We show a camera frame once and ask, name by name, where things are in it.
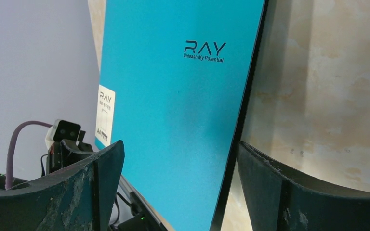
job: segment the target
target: curved plastic piece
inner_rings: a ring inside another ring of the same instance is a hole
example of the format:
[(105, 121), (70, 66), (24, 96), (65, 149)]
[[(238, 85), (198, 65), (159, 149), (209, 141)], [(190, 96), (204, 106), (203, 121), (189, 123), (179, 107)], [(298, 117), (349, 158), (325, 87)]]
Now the curved plastic piece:
[(86, 158), (9, 190), (0, 190), (0, 230), (105, 231), (124, 162), (118, 141), (98, 153), (61, 142)]
[(244, 142), (238, 169), (254, 231), (370, 231), (370, 192), (312, 177)]

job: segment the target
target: beige marble wall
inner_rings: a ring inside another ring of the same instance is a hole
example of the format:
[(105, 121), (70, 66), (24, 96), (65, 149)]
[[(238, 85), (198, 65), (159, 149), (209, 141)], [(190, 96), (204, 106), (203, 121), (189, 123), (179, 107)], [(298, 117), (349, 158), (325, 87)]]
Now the beige marble wall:
[[(105, 0), (88, 0), (99, 66)], [(370, 191), (370, 0), (270, 0), (243, 140)], [(251, 231), (237, 171), (224, 231)]]

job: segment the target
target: label sticker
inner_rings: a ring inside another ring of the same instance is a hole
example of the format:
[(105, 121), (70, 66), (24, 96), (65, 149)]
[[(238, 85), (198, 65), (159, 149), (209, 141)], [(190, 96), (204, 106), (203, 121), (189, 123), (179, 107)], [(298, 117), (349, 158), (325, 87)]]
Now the label sticker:
[(96, 137), (105, 147), (111, 144), (115, 98), (114, 91), (98, 85)]

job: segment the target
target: purple cable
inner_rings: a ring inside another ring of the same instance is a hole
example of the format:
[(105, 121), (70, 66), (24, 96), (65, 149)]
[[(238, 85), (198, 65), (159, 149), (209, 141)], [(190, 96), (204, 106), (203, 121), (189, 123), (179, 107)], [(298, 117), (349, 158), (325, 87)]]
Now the purple cable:
[(12, 187), (13, 180), (13, 156), (15, 153), (16, 141), (18, 139), (20, 131), (28, 125), (40, 125), (47, 128), (50, 128), (52, 124), (43, 123), (40, 121), (27, 121), (20, 124), (15, 131), (12, 133), (11, 142), (9, 143), (8, 148), (8, 157), (6, 159), (6, 180), (5, 180), (5, 189), (8, 190)]

